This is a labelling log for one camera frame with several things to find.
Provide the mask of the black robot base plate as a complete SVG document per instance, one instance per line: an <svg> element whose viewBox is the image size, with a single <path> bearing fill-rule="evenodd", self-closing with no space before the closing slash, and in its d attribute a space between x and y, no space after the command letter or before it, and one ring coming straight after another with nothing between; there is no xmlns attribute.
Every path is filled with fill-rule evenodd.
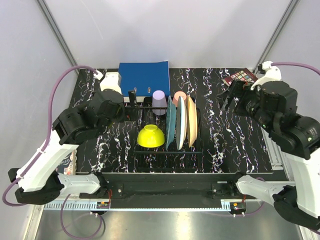
<svg viewBox="0 0 320 240"><path fill-rule="evenodd" d="M102 173L112 190L111 208L209 209L220 200L242 200L232 173Z"/></svg>

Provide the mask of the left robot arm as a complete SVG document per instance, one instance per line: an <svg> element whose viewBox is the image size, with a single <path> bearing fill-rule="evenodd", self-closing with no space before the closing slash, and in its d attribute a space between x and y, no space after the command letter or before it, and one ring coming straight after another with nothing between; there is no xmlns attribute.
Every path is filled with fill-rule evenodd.
<svg viewBox="0 0 320 240"><path fill-rule="evenodd" d="M111 190L100 172L86 175L64 175L56 171L62 160L87 140L102 135L113 123L136 121L138 106L135 91L128 92L129 105L113 89L97 91L92 99L65 109L49 122L48 135L26 165L8 171L15 191L14 206L45 205L62 195L82 198L106 198Z"/></svg>

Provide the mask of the teal scalloped plate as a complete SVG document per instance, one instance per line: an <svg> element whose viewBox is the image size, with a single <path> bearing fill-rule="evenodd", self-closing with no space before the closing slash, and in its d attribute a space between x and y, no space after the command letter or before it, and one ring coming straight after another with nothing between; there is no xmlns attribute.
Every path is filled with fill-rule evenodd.
<svg viewBox="0 0 320 240"><path fill-rule="evenodd" d="M173 103L171 96L169 96L166 110L166 150L169 149L170 144L174 141L175 138L176 115L176 105Z"/></svg>

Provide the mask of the peach floral plate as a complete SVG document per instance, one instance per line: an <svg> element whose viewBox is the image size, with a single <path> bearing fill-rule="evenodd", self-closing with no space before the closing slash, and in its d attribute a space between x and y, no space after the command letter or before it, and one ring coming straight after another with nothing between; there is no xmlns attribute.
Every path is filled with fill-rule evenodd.
<svg viewBox="0 0 320 240"><path fill-rule="evenodd" d="M193 99L187 95L187 136L188 146L191 147L198 135L197 107Z"/></svg>

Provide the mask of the white watermelon pattern plate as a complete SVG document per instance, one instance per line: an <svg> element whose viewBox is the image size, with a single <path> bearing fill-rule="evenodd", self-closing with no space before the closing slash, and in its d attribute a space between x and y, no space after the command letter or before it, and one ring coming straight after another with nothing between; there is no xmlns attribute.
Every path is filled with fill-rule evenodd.
<svg viewBox="0 0 320 240"><path fill-rule="evenodd" d="M182 96L178 98L176 120L176 146L177 150L180 151L184 145L187 134L187 110L185 100Z"/></svg>

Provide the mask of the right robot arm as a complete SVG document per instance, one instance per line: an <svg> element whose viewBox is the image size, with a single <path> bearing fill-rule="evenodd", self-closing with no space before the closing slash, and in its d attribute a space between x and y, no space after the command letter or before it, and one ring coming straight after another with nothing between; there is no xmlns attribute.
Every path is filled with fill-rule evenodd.
<svg viewBox="0 0 320 240"><path fill-rule="evenodd" d="M238 173L227 185L228 195L249 195L272 205L286 221L320 229L320 124L297 113L298 93L283 81L263 84L235 80L218 94L219 108L226 111L233 99L233 113L257 122L287 156L294 185L272 184Z"/></svg>

